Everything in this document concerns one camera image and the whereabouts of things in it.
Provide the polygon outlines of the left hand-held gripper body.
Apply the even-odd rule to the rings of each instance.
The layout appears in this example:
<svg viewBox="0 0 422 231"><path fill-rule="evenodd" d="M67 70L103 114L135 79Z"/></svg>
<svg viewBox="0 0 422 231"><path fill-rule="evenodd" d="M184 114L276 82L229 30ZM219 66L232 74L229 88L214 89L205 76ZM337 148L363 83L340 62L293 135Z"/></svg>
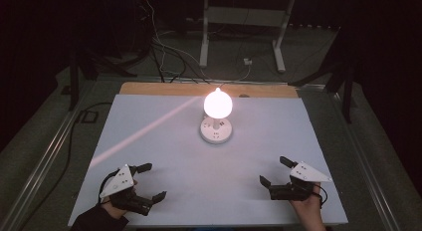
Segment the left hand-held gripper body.
<svg viewBox="0 0 422 231"><path fill-rule="evenodd" d="M117 171L110 173L101 185L99 203L108 197L116 208L147 216L152 207L152 201L137 196L133 190L136 168L136 165L125 164Z"/></svg>

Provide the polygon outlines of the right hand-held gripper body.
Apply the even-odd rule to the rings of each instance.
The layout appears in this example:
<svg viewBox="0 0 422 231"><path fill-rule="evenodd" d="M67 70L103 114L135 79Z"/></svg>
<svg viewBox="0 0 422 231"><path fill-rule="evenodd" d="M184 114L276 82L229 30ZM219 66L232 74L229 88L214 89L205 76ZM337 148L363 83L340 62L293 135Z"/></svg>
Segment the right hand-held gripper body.
<svg viewBox="0 0 422 231"><path fill-rule="evenodd" d="M290 182L285 185L271 183L268 189L272 200L303 201L314 194L314 185L321 182L332 182L332 178L321 173L305 162L297 162L290 168Z"/></svg>

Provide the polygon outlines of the person's left hand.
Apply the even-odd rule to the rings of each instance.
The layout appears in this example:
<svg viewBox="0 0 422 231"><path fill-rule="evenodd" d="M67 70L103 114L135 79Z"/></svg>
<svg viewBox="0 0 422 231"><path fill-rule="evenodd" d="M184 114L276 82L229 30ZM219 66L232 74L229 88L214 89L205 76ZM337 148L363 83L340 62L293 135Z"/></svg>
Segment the person's left hand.
<svg viewBox="0 0 422 231"><path fill-rule="evenodd" d="M101 208L104 209L108 213L108 215L114 219L120 219L127 213L126 210L114 207L108 197L106 197L101 202Z"/></svg>

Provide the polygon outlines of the person's right hand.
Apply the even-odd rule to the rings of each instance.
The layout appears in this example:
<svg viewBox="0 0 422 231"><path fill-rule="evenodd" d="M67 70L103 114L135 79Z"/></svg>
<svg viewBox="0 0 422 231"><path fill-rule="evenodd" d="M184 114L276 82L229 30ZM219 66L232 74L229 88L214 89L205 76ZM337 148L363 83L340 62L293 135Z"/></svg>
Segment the person's right hand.
<svg viewBox="0 0 422 231"><path fill-rule="evenodd" d="M303 201L290 201L290 204L293 206L302 225L307 223L323 224L320 213L321 202L319 194L320 184L317 183L314 185L314 194L312 194L308 199Z"/></svg>

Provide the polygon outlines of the white table mat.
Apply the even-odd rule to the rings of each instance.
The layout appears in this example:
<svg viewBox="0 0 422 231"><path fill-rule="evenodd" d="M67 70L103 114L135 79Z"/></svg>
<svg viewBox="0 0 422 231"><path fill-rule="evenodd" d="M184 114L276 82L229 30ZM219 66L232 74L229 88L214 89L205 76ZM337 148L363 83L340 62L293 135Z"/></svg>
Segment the white table mat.
<svg viewBox="0 0 422 231"><path fill-rule="evenodd" d="M136 176L136 191L166 197L147 216L128 214L132 227L297 223L290 203L271 199L259 178L289 182L283 156L329 172L303 101L236 98L233 106L231 138L210 144L199 133L202 98L116 96L72 214L97 203L110 172L150 162L152 169Z"/></svg>

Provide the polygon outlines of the white round power socket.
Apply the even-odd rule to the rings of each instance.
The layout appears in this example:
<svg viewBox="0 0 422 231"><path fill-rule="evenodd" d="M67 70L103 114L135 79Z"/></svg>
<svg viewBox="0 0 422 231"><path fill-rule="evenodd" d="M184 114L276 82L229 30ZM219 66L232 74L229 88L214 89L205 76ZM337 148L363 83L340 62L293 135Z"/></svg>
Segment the white round power socket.
<svg viewBox="0 0 422 231"><path fill-rule="evenodd" d="M200 124L202 138L211 144L221 144L233 134L232 124L226 118L206 117Z"/></svg>

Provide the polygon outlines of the glowing round bulb lamp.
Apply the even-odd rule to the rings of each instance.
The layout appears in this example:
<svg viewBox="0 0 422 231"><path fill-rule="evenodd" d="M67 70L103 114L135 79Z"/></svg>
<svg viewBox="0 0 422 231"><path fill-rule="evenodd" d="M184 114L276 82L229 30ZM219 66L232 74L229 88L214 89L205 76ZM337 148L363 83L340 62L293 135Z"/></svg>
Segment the glowing round bulb lamp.
<svg viewBox="0 0 422 231"><path fill-rule="evenodd" d="M204 112L213 119L213 128L220 127L220 120L226 118L233 109L233 102L231 97L217 88L210 93L204 101Z"/></svg>

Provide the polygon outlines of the black tripod stand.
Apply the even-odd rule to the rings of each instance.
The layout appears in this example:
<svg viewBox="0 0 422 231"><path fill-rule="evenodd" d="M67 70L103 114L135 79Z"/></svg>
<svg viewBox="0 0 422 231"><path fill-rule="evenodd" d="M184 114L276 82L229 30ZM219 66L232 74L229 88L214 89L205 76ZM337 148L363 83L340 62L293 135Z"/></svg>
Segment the black tripod stand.
<svg viewBox="0 0 422 231"><path fill-rule="evenodd" d="M289 86L303 87L324 75L330 74L330 78L324 86L324 90L327 93L337 93L340 88L342 91L341 100L341 113L347 123L351 123L350 107L351 107L351 95L353 87L354 77L354 61L342 60L339 62L333 62L329 65L321 65L320 68L309 76L306 76L300 80L289 82Z"/></svg>

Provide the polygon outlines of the metal floor rail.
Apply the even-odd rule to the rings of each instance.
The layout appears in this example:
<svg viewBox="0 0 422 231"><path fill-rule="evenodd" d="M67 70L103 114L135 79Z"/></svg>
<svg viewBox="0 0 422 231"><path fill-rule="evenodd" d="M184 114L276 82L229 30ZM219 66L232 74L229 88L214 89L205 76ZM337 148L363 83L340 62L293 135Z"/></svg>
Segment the metal floor rail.
<svg viewBox="0 0 422 231"><path fill-rule="evenodd" d="M53 92L0 152L0 231L19 229L79 107Z"/></svg>
<svg viewBox="0 0 422 231"><path fill-rule="evenodd" d="M309 113L323 157L333 176L348 222L334 231L401 231L354 126L341 112L342 100L321 86L297 89Z"/></svg>

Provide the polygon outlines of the black rectangular floor bracket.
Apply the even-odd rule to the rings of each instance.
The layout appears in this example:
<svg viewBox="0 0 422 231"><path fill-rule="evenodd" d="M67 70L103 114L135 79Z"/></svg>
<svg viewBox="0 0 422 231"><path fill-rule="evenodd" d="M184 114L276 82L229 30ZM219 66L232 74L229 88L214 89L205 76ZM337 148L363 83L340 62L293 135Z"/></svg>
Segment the black rectangular floor bracket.
<svg viewBox="0 0 422 231"><path fill-rule="evenodd" d="M98 112L93 111L80 111L77 117L79 123L96 123L99 118Z"/></svg>

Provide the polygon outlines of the white metal stand frame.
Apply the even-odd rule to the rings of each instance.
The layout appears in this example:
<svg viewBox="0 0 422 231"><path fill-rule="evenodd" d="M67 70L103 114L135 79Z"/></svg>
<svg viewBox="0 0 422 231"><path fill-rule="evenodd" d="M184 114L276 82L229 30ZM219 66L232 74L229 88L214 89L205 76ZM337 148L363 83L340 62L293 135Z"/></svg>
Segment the white metal stand frame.
<svg viewBox="0 0 422 231"><path fill-rule="evenodd" d="M210 24L264 26L279 28L279 36L272 42L272 48L277 70L279 72L284 72L286 70L286 66L281 46L289 25L295 2L296 0L288 0L287 5L282 10L267 10L239 8L235 6L211 6L209 4L209 0L204 0L202 43L199 66L201 68L206 68L208 64L208 27Z"/></svg>

